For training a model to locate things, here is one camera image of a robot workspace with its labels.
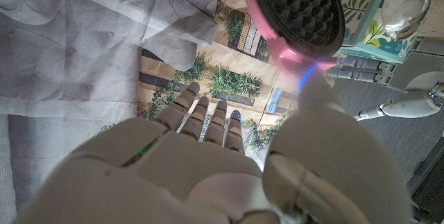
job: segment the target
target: blue light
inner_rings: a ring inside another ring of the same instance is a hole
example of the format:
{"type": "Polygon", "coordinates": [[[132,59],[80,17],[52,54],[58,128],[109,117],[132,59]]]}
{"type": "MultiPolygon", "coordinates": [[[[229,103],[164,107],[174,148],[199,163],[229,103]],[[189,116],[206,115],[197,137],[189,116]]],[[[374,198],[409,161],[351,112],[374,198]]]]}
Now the blue light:
{"type": "Polygon", "coordinates": [[[307,80],[307,78],[310,76],[310,74],[314,71],[314,67],[312,67],[310,70],[307,71],[307,73],[305,73],[305,75],[302,77],[302,79],[299,82],[299,86],[298,89],[302,89],[302,86],[304,85],[305,81],[307,80]]]}

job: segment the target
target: leafy plant pattern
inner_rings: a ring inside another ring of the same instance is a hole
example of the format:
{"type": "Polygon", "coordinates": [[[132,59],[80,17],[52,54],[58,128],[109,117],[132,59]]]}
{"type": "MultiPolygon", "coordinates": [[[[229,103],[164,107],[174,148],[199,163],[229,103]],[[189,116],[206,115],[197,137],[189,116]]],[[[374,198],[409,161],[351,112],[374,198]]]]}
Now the leafy plant pattern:
{"type": "Polygon", "coordinates": [[[352,21],[355,16],[357,16],[357,20],[360,20],[363,13],[366,11],[368,6],[368,2],[365,3],[366,0],[360,0],[358,5],[356,5],[356,2],[357,0],[349,0],[348,3],[342,5],[346,24],[352,21]]]}

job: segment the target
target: pink hairbrush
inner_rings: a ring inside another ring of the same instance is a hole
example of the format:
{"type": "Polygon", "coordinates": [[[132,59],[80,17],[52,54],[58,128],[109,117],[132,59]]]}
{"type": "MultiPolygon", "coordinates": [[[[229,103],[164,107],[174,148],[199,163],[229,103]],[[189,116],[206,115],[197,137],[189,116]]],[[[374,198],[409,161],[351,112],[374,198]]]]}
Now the pink hairbrush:
{"type": "Polygon", "coordinates": [[[341,0],[246,0],[248,10],[276,65],[292,75],[316,62],[331,67],[342,45],[341,0]]]}

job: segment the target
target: gray carpet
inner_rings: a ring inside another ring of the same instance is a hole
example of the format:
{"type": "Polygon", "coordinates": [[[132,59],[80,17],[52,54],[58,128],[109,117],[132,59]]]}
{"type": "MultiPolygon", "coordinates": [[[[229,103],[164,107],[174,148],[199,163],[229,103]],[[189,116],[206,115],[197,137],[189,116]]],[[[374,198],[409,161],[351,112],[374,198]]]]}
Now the gray carpet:
{"type": "MultiPolygon", "coordinates": [[[[375,83],[346,79],[336,79],[334,92],[350,115],[401,94],[375,83]]],[[[360,123],[396,157],[404,179],[408,181],[415,168],[426,158],[443,134],[444,110],[418,119],[380,117],[360,123]]]]}

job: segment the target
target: white robotic arm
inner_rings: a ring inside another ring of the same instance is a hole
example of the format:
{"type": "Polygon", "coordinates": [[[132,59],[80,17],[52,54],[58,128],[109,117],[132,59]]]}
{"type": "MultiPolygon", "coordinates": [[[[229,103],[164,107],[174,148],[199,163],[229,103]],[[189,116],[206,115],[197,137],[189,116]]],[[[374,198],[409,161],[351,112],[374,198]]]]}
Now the white robotic arm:
{"type": "Polygon", "coordinates": [[[426,117],[441,110],[444,99],[444,84],[437,83],[430,92],[418,90],[405,93],[397,98],[384,101],[377,107],[362,110],[356,120],[382,116],[416,118],[426,117]]]}

